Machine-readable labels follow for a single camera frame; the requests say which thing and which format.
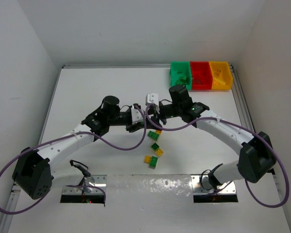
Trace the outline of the red rounded lego brick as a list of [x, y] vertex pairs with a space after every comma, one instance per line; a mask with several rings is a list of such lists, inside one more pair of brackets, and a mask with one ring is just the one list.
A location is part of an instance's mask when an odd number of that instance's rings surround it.
[[203, 79], [194, 78], [193, 83], [194, 83], [194, 85], [203, 85]]

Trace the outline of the green lego plate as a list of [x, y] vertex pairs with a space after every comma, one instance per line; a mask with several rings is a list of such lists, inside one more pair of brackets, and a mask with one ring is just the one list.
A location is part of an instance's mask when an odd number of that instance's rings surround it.
[[151, 138], [152, 140], [157, 141], [159, 139], [159, 137], [160, 137], [160, 134], [157, 133], [157, 132], [154, 132], [154, 131], [149, 131], [147, 136], [149, 138]]

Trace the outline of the long tan lego plate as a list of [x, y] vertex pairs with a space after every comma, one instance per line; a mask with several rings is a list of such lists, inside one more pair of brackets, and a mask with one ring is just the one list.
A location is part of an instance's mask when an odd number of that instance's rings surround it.
[[224, 80], [221, 80], [219, 78], [213, 77], [213, 83], [214, 85], [226, 85], [226, 82]]

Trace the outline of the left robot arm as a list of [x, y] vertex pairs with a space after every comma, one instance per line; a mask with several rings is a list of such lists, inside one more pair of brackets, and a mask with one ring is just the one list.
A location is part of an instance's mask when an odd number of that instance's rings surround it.
[[81, 184], [91, 175], [84, 165], [71, 162], [68, 169], [61, 171], [56, 171], [56, 166], [82, 147], [101, 140], [111, 126], [125, 126], [127, 131], [132, 131], [135, 126], [145, 130], [141, 107], [134, 104], [122, 112], [119, 99], [106, 96], [101, 105], [71, 132], [36, 149], [23, 150], [12, 174], [13, 181], [33, 200], [42, 198], [53, 188]]

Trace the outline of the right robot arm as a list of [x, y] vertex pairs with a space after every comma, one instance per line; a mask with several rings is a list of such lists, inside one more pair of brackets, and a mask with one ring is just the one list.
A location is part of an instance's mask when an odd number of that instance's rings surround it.
[[267, 134], [260, 132], [254, 136], [241, 127], [228, 124], [207, 105], [194, 102], [183, 85], [170, 87], [169, 94], [172, 100], [167, 105], [159, 102], [158, 94], [147, 94], [147, 108], [153, 110], [150, 122], [157, 120], [165, 123], [168, 118], [180, 117], [228, 145], [239, 157], [237, 161], [217, 165], [202, 176], [199, 183], [203, 189], [216, 189], [226, 182], [242, 179], [257, 183], [276, 164]]

